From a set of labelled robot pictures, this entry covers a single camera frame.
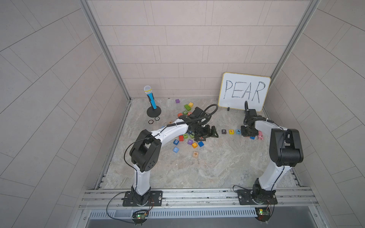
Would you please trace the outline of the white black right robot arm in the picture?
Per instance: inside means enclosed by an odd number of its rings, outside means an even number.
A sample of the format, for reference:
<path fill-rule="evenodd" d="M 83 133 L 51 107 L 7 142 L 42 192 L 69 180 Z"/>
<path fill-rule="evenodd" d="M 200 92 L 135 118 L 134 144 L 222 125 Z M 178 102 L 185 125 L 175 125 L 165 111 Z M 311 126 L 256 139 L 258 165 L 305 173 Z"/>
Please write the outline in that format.
<path fill-rule="evenodd" d="M 264 174 L 256 179 L 252 187 L 252 200 L 256 204 L 277 204 L 275 192 L 283 176 L 304 159 L 300 133 L 297 129 L 281 127 L 274 121 L 258 115 L 245 101 L 245 118 L 241 126 L 244 137 L 258 137 L 264 133 L 270 137 L 269 156 L 271 161 Z"/>

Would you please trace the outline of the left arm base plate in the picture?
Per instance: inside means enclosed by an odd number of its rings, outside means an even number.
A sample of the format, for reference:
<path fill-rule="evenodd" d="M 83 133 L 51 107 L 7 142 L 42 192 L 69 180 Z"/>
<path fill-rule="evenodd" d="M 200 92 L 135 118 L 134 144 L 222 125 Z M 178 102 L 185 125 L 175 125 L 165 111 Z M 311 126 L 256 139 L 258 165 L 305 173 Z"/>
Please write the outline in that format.
<path fill-rule="evenodd" d="M 131 190 L 125 193 L 123 207 L 152 207 L 162 205 L 163 192 L 149 190 L 144 195 Z"/>

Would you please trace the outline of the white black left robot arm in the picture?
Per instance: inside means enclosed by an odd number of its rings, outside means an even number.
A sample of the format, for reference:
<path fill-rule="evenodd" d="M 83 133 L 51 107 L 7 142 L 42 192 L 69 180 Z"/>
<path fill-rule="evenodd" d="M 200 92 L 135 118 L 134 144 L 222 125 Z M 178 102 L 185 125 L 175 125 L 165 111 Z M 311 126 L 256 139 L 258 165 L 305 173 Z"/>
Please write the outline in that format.
<path fill-rule="evenodd" d="M 209 126 L 213 114 L 218 110 L 217 104 L 211 104 L 204 110 L 196 107 L 190 115 L 181 115 L 173 123 L 156 131 L 143 130 L 137 140 L 130 144 L 132 168 L 135 170 L 135 181 L 131 187 L 131 201 L 139 206 L 149 202 L 150 170 L 156 165 L 161 148 L 167 142 L 187 134 L 194 134 L 195 142 L 207 138 L 218 138 L 215 126 Z"/>

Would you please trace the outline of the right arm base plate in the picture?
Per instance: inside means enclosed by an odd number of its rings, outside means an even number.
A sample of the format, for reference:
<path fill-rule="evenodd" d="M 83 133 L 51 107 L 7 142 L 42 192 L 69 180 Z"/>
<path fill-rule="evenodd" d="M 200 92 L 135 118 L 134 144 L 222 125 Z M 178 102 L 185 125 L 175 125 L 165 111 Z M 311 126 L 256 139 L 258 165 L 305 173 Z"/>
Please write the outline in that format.
<path fill-rule="evenodd" d="M 275 196 L 276 191 L 239 189 L 236 192 L 240 205 L 278 204 L 277 198 Z"/>

